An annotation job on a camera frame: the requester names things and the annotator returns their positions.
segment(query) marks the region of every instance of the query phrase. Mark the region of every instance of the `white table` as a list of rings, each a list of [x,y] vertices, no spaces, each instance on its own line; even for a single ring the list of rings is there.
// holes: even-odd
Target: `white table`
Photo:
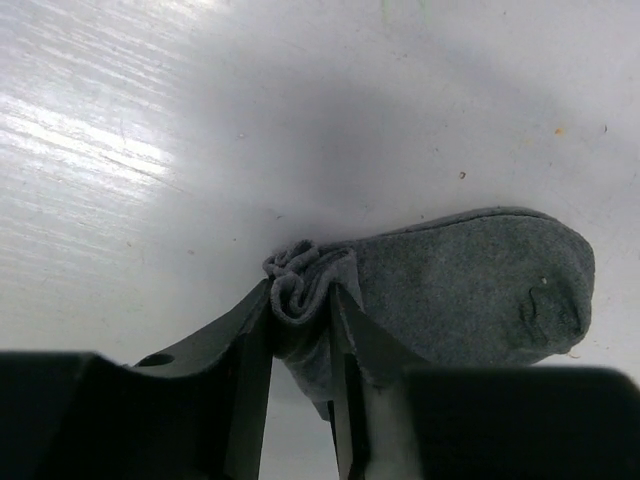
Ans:
[[[597,255],[571,365],[640,378],[636,0],[0,0],[0,348],[133,362],[284,242],[521,205]],[[281,365],[262,478],[335,478]]]

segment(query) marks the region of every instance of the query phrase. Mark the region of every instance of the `gray fabric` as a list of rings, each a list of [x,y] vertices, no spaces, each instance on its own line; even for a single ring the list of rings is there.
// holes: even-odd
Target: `gray fabric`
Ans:
[[[331,400],[332,282],[371,320],[440,366],[529,365],[566,353],[591,318],[594,258],[576,232],[526,209],[485,209],[362,240],[304,240],[268,258],[285,364],[316,403]]]

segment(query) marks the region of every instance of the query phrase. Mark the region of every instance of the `cloth fold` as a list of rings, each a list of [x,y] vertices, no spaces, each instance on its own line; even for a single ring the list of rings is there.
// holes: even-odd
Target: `cloth fold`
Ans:
[[[276,356],[316,406],[332,398],[323,313],[331,283],[434,365],[509,366],[566,353],[584,338],[595,272],[586,240],[521,208],[324,246],[303,240],[263,268],[274,279]]]

